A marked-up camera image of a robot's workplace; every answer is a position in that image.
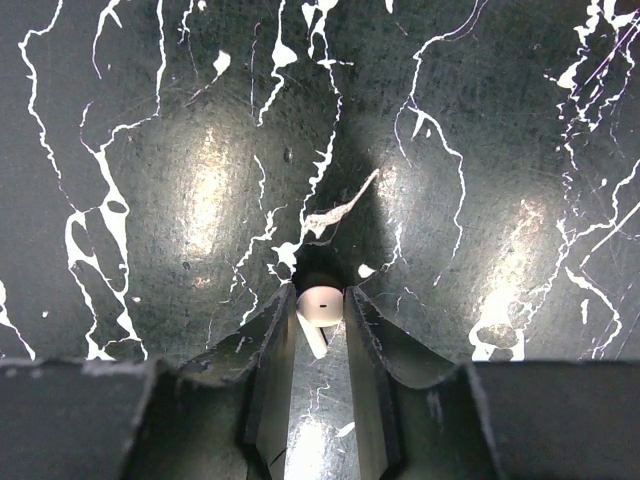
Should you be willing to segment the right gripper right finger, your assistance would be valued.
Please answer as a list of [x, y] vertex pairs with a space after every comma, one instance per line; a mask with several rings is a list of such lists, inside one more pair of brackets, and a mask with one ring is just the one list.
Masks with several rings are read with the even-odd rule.
[[635, 479], [635, 361], [456, 365], [358, 288], [344, 320], [364, 479]]

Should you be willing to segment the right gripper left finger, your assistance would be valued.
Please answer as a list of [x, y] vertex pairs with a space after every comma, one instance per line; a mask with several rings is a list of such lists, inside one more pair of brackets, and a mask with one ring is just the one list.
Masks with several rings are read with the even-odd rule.
[[282, 478], [295, 324], [288, 284], [179, 367], [4, 360], [2, 477]]

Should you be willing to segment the white earbud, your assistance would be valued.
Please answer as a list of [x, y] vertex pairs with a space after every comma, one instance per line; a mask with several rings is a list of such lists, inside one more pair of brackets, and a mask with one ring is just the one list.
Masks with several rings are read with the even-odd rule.
[[343, 293], [331, 286], [306, 289], [297, 301], [297, 318], [309, 348], [316, 359], [328, 352], [323, 329], [337, 326], [343, 320]]

